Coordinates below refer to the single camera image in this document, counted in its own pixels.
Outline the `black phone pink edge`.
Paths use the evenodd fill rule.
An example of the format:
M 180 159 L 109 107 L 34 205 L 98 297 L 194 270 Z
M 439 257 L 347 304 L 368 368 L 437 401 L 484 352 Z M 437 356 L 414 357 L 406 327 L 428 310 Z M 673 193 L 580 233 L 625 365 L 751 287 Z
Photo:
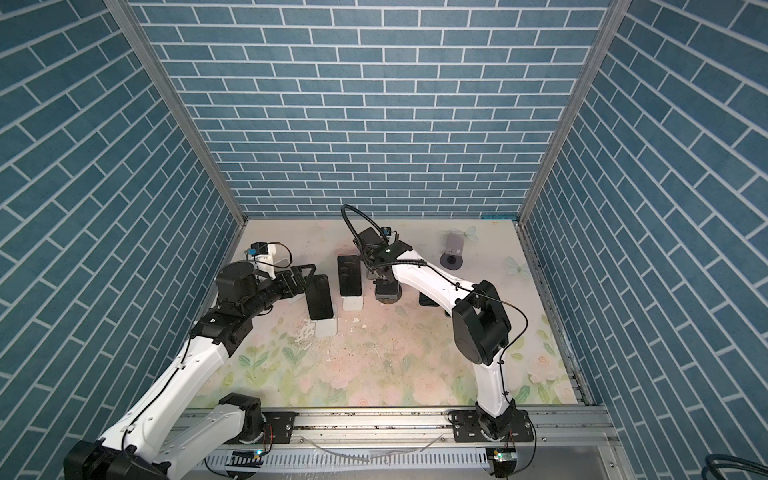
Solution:
M 362 271 L 359 255 L 340 255 L 337 257 L 339 293 L 342 297 L 361 297 Z

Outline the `black phone cracked screen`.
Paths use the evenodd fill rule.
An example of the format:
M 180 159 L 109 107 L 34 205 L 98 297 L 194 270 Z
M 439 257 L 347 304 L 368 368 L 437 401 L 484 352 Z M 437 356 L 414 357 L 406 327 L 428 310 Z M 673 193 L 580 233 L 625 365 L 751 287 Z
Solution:
M 419 293 L 418 303 L 421 306 L 425 306 L 425 307 L 439 307 L 439 304 L 436 301 L 434 301 L 424 293 Z

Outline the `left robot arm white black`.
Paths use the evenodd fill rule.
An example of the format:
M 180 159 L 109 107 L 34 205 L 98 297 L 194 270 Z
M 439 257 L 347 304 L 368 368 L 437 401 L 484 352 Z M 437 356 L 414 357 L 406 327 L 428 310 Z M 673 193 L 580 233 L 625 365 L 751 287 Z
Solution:
M 76 443 L 63 460 L 68 479 L 181 479 L 227 441 L 259 445 L 268 428 L 260 399 L 228 393 L 202 420 L 168 435 L 208 379 L 251 333 L 254 318 L 280 300 L 307 292 L 316 267 L 269 275 L 248 261 L 223 267 L 214 306 L 193 325 L 171 365 L 96 440 Z

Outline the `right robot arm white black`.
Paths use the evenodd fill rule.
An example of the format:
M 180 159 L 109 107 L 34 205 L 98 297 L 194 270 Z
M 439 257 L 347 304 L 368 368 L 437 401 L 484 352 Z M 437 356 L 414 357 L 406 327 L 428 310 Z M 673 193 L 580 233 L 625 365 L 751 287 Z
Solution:
M 472 283 L 453 274 L 463 264 L 459 240 L 450 241 L 452 247 L 435 266 L 398 237 L 390 240 L 390 234 L 376 227 L 353 234 L 353 243 L 374 281 L 375 298 L 382 304 L 393 304 L 406 285 L 451 317 L 454 343 L 474 365 L 479 425 L 492 440 L 506 436 L 515 406 L 504 386 L 501 357 L 509 344 L 511 323 L 495 286 L 486 280 Z

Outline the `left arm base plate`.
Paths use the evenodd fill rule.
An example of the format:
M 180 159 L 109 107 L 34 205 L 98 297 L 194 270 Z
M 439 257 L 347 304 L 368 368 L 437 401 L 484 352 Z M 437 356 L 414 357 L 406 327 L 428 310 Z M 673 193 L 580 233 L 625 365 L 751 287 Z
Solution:
M 246 415 L 241 430 L 225 445 L 289 444 L 297 414 L 293 411 L 262 411 L 259 420 Z

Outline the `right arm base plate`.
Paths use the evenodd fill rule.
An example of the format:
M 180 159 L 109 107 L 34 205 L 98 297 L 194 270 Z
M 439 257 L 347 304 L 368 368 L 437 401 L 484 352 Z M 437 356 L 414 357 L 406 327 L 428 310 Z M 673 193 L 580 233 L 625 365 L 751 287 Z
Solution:
M 512 406 L 499 417 L 475 408 L 450 410 L 447 419 L 457 443 L 533 442 L 535 437 L 528 412 Z

